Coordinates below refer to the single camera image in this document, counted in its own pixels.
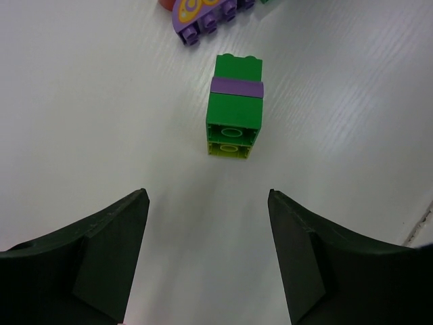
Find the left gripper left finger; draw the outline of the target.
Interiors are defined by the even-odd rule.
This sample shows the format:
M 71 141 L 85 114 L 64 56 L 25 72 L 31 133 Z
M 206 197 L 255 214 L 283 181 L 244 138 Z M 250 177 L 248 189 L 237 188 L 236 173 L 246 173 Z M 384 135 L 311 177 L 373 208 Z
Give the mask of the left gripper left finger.
M 149 205 L 135 190 L 1 252 L 1 323 L 122 324 Z

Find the purple green lego cluster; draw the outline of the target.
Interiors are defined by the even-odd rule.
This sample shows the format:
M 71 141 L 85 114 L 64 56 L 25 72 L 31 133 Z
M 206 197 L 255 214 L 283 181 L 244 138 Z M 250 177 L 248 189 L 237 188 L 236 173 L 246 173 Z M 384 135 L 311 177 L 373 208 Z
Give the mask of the purple green lego cluster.
M 230 53 L 216 57 L 206 112 L 208 153 L 247 159 L 263 121 L 263 61 Z

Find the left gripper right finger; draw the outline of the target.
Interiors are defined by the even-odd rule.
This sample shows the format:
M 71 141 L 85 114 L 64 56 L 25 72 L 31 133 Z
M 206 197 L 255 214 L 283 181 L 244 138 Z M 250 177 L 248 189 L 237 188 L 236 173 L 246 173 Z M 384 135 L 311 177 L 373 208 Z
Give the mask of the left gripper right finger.
M 432 246 L 382 242 L 271 190 L 268 209 L 292 324 L 431 324 Z

